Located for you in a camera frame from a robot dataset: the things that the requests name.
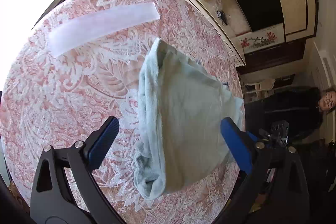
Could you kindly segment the light green fleece sweater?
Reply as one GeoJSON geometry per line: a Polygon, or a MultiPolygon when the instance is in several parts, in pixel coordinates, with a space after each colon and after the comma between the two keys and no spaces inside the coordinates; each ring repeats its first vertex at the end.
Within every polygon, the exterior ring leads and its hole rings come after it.
{"type": "Polygon", "coordinates": [[[242,105],[202,66],[156,39],[138,83],[134,185],[141,196],[153,200],[180,191],[228,160],[221,121],[228,117],[241,126],[242,105]]]}

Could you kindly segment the woman with glasses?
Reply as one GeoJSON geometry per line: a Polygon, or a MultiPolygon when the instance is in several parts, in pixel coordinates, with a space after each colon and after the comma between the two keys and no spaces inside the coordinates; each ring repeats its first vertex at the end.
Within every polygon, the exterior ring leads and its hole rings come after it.
{"type": "Polygon", "coordinates": [[[272,124],[288,123],[289,142],[301,141],[319,129],[323,116],[335,110],[335,88],[297,86],[245,104],[245,129],[270,132],[272,124]]]}

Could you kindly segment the pink white lace tablecloth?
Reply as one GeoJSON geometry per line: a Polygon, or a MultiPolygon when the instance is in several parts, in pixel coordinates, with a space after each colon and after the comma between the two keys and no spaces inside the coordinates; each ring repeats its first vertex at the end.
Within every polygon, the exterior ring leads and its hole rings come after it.
{"type": "Polygon", "coordinates": [[[22,198],[30,201],[43,148],[84,140],[109,116],[120,133],[102,166],[98,186],[127,223],[211,223],[222,211],[239,174],[221,164],[185,190],[144,200],[133,184],[138,133],[138,75],[155,38],[162,38],[242,96],[239,77],[221,37],[184,0],[67,0],[45,16],[13,63],[1,98],[1,141],[7,167],[22,198]],[[160,19],[72,50],[58,59],[47,48],[50,31],[71,19],[119,5],[154,2],[160,19]]]}

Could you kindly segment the red floral calendar picture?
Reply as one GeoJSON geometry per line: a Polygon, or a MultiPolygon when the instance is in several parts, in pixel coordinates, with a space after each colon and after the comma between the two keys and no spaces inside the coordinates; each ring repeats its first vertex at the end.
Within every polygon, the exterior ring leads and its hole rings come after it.
{"type": "Polygon", "coordinates": [[[276,24],[255,32],[248,32],[237,37],[244,54],[263,50],[285,41],[284,24],[276,24]]]}

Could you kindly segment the clear storage bag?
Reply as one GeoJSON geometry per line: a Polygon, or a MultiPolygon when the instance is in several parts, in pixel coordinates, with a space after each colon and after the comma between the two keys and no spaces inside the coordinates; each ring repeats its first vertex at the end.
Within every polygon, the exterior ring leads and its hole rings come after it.
{"type": "Polygon", "coordinates": [[[121,5],[79,16],[62,23],[49,33],[50,53],[56,58],[103,36],[160,18],[153,2],[121,5]]]}

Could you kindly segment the white ornate tv cabinet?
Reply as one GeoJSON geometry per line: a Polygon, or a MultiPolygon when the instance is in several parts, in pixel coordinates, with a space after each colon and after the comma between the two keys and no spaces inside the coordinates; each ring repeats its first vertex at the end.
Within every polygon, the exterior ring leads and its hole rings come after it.
{"type": "Polygon", "coordinates": [[[217,17],[217,13],[213,11],[212,0],[185,0],[193,5],[216,29],[218,35],[221,37],[224,45],[227,48],[229,56],[234,62],[235,67],[246,66],[244,52],[242,46],[239,44],[233,29],[217,17]]]}

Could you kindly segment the clear plastic wrap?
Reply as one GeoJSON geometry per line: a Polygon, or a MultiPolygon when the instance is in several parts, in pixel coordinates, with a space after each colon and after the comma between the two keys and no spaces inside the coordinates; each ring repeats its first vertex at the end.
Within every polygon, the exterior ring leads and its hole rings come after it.
{"type": "Polygon", "coordinates": [[[213,11],[218,12],[223,10],[223,5],[221,0],[212,0],[213,11]]]}

